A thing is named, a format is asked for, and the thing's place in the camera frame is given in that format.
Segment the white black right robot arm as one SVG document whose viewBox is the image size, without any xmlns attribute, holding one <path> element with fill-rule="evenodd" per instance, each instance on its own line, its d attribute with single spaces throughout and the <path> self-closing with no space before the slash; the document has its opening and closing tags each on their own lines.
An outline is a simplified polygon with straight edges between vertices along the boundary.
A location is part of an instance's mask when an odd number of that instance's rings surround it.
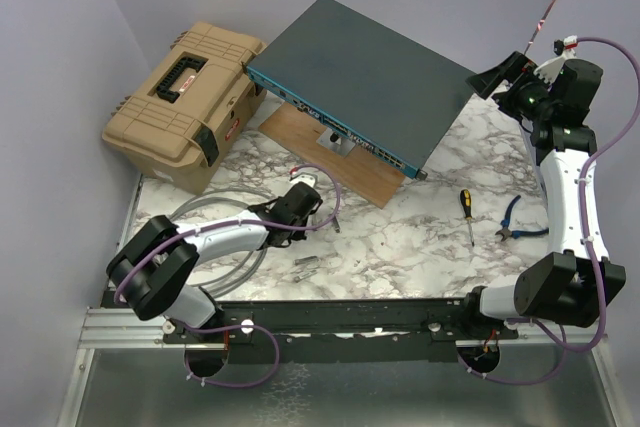
<svg viewBox="0 0 640 427">
<path fill-rule="evenodd" d="M 596 135 L 585 119 L 602 69 L 568 51 L 537 66 L 519 52 L 468 78 L 481 98 L 531 125 L 539 183 L 546 196 L 548 252 L 514 285 L 477 288 L 477 304 L 459 314 L 461 330 L 481 338 L 496 319 L 538 318 L 586 328 L 620 292 L 624 267 L 611 262 L 600 234 L 595 200 Z"/>
</svg>

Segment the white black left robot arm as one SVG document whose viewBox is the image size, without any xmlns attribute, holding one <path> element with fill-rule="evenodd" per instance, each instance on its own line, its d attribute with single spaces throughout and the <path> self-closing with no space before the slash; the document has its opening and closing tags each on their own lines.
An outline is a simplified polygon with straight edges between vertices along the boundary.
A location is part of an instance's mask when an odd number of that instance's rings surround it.
<svg viewBox="0 0 640 427">
<path fill-rule="evenodd" d="M 308 217 L 321 204 L 313 187 L 297 182 L 283 196 L 219 221 L 190 226 L 156 216 L 107 265 L 107 277 L 116 287 L 114 299 L 142 321 L 165 317 L 186 325 L 195 339 L 210 341 L 222 322 L 211 294 L 187 284 L 194 268 L 226 255 L 287 247 L 304 239 Z"/>
</svg>

